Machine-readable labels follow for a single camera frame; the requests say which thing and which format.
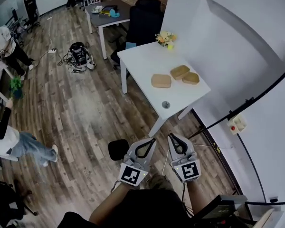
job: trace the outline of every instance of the black shirt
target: black shirt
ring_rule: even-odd
[[[190,219],[178,195],[171,190],[131,190],[102,227],[185,227]],[[97,225],[68,212],[58,228],[95,228]]]

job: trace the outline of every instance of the flower pot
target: flower pot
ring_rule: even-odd
[[[20,88],[14,92],[15,99],[21,99],[22,96],[23,96],[22,88]]]

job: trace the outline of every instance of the potted plant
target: potted plant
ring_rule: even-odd
[[[22,81],[20,77],[14,77],[9,82],[11,93],[14,95],[15,99],[21,99],[23,96],[22,93]]]

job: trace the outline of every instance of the blue object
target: blue object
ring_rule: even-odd
[[[134,42],[126,42],[125,49],[130,49],[136,47],[136,43]]]
[[[114,9],[111,9],[111,10],[110,10],[110,15],[111,15],[111,17],[113,17],[113,18],[118,18],[118,17],[120,16],[120,14],[119,14],[119,13],[116,13]]]

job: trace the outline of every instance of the green plant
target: green plant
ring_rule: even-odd
[[[14,77],[13,79],[10,80],[9,85],[12,94],[14,94],[17,90],[22,88],[22,81],[20,77]]]

